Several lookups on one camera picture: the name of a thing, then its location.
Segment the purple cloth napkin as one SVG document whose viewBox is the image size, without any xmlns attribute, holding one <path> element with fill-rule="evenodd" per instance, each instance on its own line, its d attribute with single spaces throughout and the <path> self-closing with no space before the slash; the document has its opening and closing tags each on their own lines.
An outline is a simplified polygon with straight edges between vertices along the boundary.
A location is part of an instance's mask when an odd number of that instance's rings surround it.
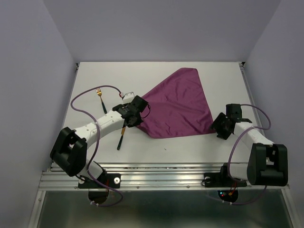
<svg viewBox="0 0 304 228">
<path fill-rule="evenodd" d="M 138 129 L 154 139 L 214 133 L 199 73 L 180 68 L 142 96 L 151 110 Z"/>
</svg>

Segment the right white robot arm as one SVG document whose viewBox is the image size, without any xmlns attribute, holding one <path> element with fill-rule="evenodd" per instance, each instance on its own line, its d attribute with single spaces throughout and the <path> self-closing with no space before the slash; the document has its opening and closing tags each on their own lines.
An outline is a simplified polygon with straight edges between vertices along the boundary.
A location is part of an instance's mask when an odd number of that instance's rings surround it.
<svg viewBox="0 0 304 228">
<path fill-rule="evenodd" d="M 249 182 L 251 185 L 286 186 L 288 183 L 287 147 L 267 139 L 261 127 L 242 116 L 242 104 L 226 105 L 226 112 L 220 113 L 211 125 L 217 137 L 223 140 L 230 135 L 237 137 L 228 162 L 220 169 L 219 181 L 223 185 L 233 182 Z M 247 164 L 232 163 L 232 156 L 239 142 L 250 151 Z"/>
</svg>

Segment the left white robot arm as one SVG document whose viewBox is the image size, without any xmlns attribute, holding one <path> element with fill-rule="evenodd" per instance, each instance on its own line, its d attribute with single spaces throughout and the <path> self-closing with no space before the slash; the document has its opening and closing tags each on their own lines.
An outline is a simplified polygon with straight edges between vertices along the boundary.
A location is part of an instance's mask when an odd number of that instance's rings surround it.
<svg viewBox="0 0 304 228">
<path fill-rule="evenodd" d="M 100 188 L 120 188 L 121 175 L 107 174 L 93 158 L 87 158 L 87 149 L 98 146 L 101 138 L 125 127 L 135 127 L 143 122 L 141 113 L 149 109 L 147 101 L 135 96 L 131 102 L 115 106 L 107 114 L 76 129 L 63 128 L 51 150 L 50 158 L 69 177 L 79 177 L 84 183 Z"/>
</svg>

